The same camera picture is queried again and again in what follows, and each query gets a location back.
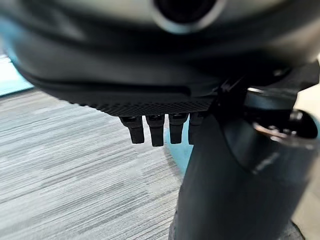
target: black device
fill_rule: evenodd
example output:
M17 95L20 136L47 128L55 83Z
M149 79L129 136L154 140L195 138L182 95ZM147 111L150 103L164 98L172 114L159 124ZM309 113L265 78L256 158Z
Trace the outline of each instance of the black device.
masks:
M120 117L132 142L194 144L174 240L274 240L318 156L293 110L319 83L318 0L2 0L5 51L32 84Z

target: circular hole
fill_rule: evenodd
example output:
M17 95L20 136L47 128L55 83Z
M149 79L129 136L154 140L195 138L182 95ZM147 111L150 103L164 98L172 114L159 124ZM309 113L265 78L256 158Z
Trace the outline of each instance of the circular hole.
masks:
M168 20L189 24L202 19L217 0L155 0L159 11Z

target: curved black edge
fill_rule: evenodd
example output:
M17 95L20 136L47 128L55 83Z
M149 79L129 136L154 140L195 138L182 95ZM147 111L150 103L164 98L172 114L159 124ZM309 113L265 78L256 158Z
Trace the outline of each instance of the curved black edge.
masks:
M161 31L130 30L118 25L108 25L105 22L98 24L76 14L63 13L61 9L43 2L33 1L26 4L23 0L4 0L0 4L3 5L3 15L14 19L19 25L27 26L32 31L48 35L51 39L57 38L57 41L58 39L61 42L70 41L70 43L80 44L84 48L112 47L122 54L157 54L159 58L175 61L195 61L212 56L223 57L252 52L257 49L263 50L266 58L269 55L269 57L276 59L279 56L273 56L274 52L270 55L269 52L272 52L272 48L276 49L277 46L283 47L286 44L282 42L274 45L275 40L289 37L293 32L311 27L314 27L314 32L319 31L318 26L313 23L320 17L319 1L296 0L284 4L268 14L237 22L236 25L227 25L222 28L213 25L203 32L182 37ZM55 14L57 11L63 13L64 18L57 17ZM86 37L80 39L79 36L71 35L71 32L62 28L65 18L75 30L81 33L81 36ZM300 36L306 39L309 35L300 34ZM299 42L301 39L298 37L293 40ZM290 47L291 52L294 52L294 46L290 45ZM318 52L316 50L300 52L300 59L295 61L297 64L301 64L303 61L315 59Z

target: black tube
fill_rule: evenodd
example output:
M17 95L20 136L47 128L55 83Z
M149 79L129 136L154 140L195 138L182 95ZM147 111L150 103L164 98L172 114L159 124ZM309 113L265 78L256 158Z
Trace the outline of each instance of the black tube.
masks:
M276 141L273 151L277 151L269 155L279 154L256 168L259 161L254 166L239 163L225 131L224 123L212 114L201 125L179 192L175 240L275 240L308 185L317 157L317 138L297 137L294 145ZM263 135L265 143L276 140L258 131L256 134ZM251 145L245 140L241 144L244 150ZM266 153L269 146L260 141L256 147ZM266 159L258 149L256 152L255 157L263 163ZM295 158L293 163L298 159L300 163L282 171L291 157Z

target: striped carpet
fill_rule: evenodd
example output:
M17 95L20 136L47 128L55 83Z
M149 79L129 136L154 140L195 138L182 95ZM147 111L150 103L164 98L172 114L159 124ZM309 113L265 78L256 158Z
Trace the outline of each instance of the striped carpet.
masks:
M0 240L167 240L182 178L144 132L36 90L0 99Z

